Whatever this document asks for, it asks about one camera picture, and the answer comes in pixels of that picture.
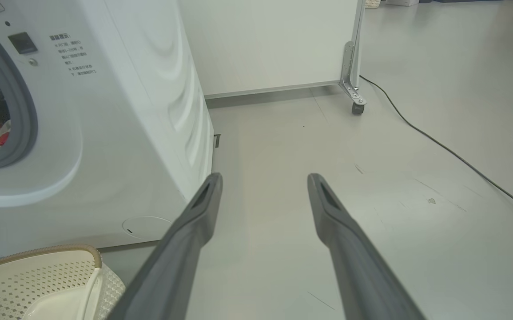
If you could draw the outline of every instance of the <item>black wheel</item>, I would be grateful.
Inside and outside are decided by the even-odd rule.
[[[354,115],[362,115],[362,112],[365,110],[365,105],[358,105],[353,103],[353,107],[351,108],[351,113]]]

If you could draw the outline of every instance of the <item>metal stand leg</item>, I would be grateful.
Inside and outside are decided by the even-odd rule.
[[[366,100],[358,93],[359,80],[359,38],[361,35],[362,18],[365,13],[365,0],[358,0],[353,26],[353,38],[345,44],[343,51],[343,66],[339,86],[353,100],[351,112],[361,115],[365,109]]]

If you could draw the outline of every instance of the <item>white board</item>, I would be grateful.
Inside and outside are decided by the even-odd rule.
[[[336,83],[357,0],[180,0],[206,96]]]

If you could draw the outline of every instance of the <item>glossy floor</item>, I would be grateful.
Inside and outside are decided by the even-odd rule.
[[[513,2],[366,12],[362,73],[513,192]],[[321,173],[429,319],[513,318],[513,202],[370,85],[209,101],[224,191],[189,320],[343,319],[306,176]]]

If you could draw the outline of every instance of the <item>washing machine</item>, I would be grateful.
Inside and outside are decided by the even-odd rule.
[[[213,135],[175,0],[0,0],[0,256],[160,239]]]

